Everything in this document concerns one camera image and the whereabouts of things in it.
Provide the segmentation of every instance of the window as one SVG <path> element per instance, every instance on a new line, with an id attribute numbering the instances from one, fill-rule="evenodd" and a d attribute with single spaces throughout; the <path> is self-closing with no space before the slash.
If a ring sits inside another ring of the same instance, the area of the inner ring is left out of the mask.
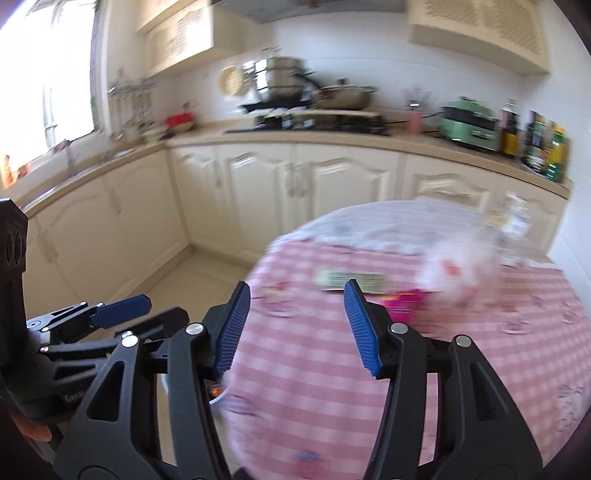
<path id="1" fill-rule="evenodd" d="M 97 0 L 28 0 L 0 30 L 0 172 L 26 165 L 98 123 L 94 88 Z"/>

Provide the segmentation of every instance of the screw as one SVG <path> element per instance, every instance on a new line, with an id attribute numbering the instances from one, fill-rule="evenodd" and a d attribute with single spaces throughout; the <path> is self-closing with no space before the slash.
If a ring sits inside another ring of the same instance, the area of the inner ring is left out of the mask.
<path id="1" fill-rule="evenodd" d="M 189 335 L 199 335 L 200 333 L 203 333 L 204 330 L 205 327 L 200 323 L 189 323 L 187 328 L 185 328 L 185 332 Z"/>
<path id="2" fill-rule="evenodd" d="M 408 332 L 408 326 L 406 323 L 396 322 L 390 326 L 390 330 L 392 333 L 404 335 L 406 332 Z"/>
<path id="3" fill-rule="evenodd" d="M 472 340 L 470 337 L 467 337 L 466 335 L 460 335 L 458 338 L 456 338 L 456 343 L 459 346 L 467 348 L 472 344 Z"/>
<path id="4" fill-rule="evenodd" d="M 126 348 L 130 348 L 137 345 L 138 342 L 139 338 L 137 338 L 135 335 L 129 335 L 121 340 L 121 345 L 123 345 Z"/>

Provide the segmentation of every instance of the pink checkered tablecloth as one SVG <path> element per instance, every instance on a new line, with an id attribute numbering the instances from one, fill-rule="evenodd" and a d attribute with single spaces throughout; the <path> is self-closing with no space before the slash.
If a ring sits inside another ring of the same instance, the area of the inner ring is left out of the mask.
<path id="1" fill-rule="evenodd" d="M 259 480 L 356 480 L 367 467 L 388 381 L 363 368 L 339 293 L 313 283 L 318 268 L 383 273 L 413 288 L 416 255 L 285 241 L 255 267 L 252 304 L 232 369 L 224 417 L 230 447 Z M 544 463 L 591 403 L 591 324 L 559 270 L 502 267 L 499 301 L 477 310 L 421 312 L 425 336 L 472 337 L 528 423 Z M 368 296 L 379 302 L 379 297 Z M 432 458 L 436 379 L 430 375 L 421 463 Z"/>

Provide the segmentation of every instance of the person's hand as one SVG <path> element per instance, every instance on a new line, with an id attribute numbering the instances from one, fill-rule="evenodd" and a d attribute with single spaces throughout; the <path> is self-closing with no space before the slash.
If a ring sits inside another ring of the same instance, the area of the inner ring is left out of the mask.
<path id="1" fill-rule="evenodd" d="M 22 413 L 11 413 L 12 421 L 23 436 L 36 442 L 49 442 L 51 431 L 45 425 L 33 425 Z"/>

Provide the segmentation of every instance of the blue gripper pad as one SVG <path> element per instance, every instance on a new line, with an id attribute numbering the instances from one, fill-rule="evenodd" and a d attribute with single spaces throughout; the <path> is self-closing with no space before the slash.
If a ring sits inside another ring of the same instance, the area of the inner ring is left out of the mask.
<path id="1" fill-rule="evenodd" d="M 372 377 L 377 377 L 382 369 L 382 361 L 378 350 L 378 337 L 371 322 L 372 312 L 357 281 L 349 280 L 345 284 L 344 297 L 345 311 L 349 318 L 351 330 L 353 330 L 353 336 L 363 366 L 369 370 Z"/>
<path id="2" fill-rule="evenodd" d="M 213 371 L 217 378 L 221 378 L 222 374 L 232 366 L 246 317 L 251 309 L 250 287 L 241 281 L 234 289 L 230 301 L 223 307 L 221 317 L 215 320 L 216 327 L 212 328 L 211 322 L 208 321 L 209 312 L 203 321 L 215 342 Z"/>
<path id="3" fill-rule="evenodd" d="M 95 327 L 111 328 L 124 322 L 147 315 L 152 309 L 152 301 L 146 295 L 137 295 L 130 299 L 98 307 L 92 317 Z"/>

